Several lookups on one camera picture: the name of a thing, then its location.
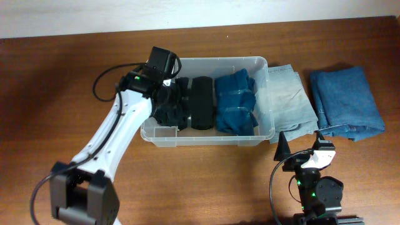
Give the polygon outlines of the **blue taped shirt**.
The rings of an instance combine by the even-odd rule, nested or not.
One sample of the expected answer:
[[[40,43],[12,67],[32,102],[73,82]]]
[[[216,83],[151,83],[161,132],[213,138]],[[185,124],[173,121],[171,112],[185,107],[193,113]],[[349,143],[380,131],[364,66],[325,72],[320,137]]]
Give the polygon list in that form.
[[[214,81],[216,129],[237,136],[253,136],[258,122],[253,114],[256,104],[255,80],[246,69],[221,76]]]

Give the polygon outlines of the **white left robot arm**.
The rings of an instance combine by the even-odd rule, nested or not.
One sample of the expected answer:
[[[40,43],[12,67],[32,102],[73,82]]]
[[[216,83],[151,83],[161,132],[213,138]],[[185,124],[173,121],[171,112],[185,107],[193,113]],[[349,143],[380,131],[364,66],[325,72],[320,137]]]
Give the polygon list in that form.
[[[119,224],[114,187],[119,163],[133,136],[162,103],[182,65],[139,64],[116,84],[114,103],[95,135],[70,163],[57,162],[47,177],[51,216],[65,224]]]

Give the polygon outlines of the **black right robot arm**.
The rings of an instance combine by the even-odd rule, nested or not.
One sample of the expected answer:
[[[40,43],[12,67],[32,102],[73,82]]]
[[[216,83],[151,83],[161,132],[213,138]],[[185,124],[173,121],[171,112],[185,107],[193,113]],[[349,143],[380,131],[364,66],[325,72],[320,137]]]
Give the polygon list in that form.
[[[274,160],[277,165],[272,170],[269,181],[269,202],[274,220],[281,224],[273,203],[273,178],[281,168],[284,172],[293,172],[291,180],[296,180],[299,191],[299,203],[302,212],[295,214],[292,224],[364,224],[357,216],[339,217],[342,211],[344,184],[331,176],[321,176],[321,171],[331,165],[336,154],[334,144],[316,133],[312,147],[292,153],[284,132],[279,133]]]

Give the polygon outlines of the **dark blue jeans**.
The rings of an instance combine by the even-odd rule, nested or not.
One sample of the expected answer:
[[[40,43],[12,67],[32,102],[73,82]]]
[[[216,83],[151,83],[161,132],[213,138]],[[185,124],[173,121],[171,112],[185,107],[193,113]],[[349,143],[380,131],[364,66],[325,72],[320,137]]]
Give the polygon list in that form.
[[[360,141],[386,130],[363,68],[314,71],[310,82],[322,135]]]

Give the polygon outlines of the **small black taped garment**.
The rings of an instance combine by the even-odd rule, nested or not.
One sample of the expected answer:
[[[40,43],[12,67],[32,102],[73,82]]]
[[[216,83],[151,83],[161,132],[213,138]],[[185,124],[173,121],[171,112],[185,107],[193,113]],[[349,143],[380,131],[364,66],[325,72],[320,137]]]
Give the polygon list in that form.
[[[175,79],[170,86],[162,85],[154,98],[155,109],[152,117],[160,126],[177,126],[179,130],[188,126],[187,77]]]

